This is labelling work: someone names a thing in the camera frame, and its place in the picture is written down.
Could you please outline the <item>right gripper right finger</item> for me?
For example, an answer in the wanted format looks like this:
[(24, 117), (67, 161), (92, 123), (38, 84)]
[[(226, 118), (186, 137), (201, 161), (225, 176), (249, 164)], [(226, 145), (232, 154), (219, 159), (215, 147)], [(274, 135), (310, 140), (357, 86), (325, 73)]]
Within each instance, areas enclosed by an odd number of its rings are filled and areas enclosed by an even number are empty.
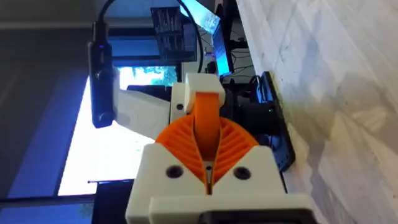
[(226, 118), (221, 118), (211, 183), (213, 195), (285, 194), (272, 150)]

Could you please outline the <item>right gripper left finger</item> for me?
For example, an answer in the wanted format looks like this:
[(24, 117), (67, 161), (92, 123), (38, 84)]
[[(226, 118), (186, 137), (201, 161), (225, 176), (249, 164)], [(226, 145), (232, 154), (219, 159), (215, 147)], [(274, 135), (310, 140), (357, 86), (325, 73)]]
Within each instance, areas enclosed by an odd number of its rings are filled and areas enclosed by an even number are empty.
[(194, 117), (167, 126), (144, 147), (126, 208), (128, 223), (149, 223), (150, 201), (207, 193), (206, 171), (193, 131)]

